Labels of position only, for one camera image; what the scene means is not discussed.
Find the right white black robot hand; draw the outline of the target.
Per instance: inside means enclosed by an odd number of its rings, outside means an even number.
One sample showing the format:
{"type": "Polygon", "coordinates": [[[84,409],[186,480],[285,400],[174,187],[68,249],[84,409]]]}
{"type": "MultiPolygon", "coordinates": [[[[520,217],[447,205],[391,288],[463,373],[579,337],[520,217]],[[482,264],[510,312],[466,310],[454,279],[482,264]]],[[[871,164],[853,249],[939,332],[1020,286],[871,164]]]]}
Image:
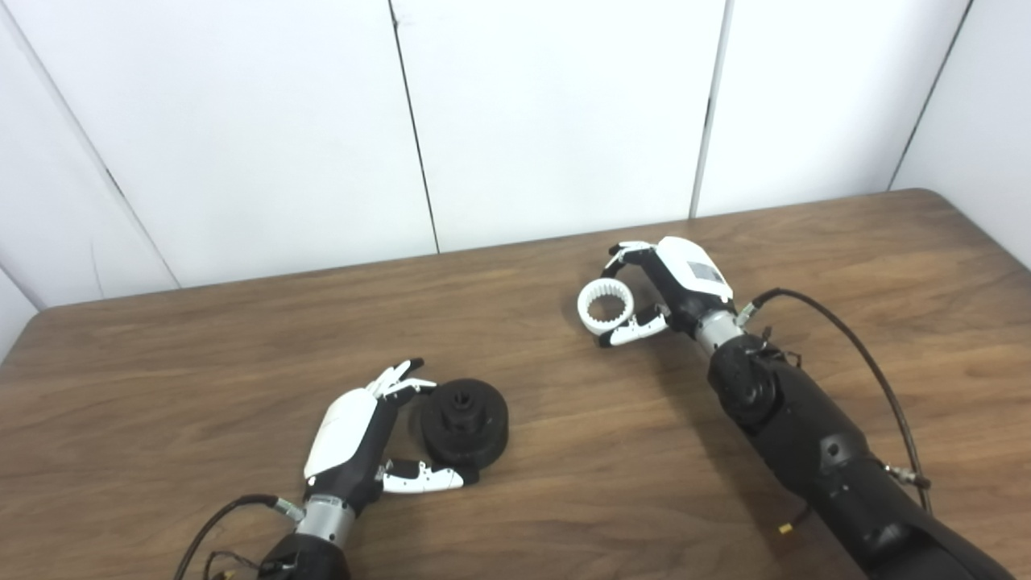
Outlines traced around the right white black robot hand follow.
{"type": "Polygon", "coordinates": [[[659,294],[660,302],[630,312],[598,334],[602,348],[622,346],[663,333],[689,335],[707,355],[744,335],[737,323],[734,293],[703,247],[688,239],[666,236],[659,242],[625,241],[608,250],[611,259],[599,282],[614,285],[623,267],[639,267],[659,294]]]}

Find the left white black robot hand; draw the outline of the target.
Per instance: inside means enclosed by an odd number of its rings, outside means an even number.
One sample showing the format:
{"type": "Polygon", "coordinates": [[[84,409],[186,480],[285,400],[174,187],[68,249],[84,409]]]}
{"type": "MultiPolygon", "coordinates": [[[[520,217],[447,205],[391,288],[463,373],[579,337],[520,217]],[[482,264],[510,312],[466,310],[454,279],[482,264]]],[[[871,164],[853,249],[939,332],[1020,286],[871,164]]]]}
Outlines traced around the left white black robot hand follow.
{"type": "Polygon", "coordinates": [[[384,456],[403,405],[438,389],[433,381],[412,377],[423,365],[423,359],[404,360],[329,405],[303,467],[306,502],[324,494],[361,514],[383,493],[452,491],[478,483],[475,467],[384,456]]]}

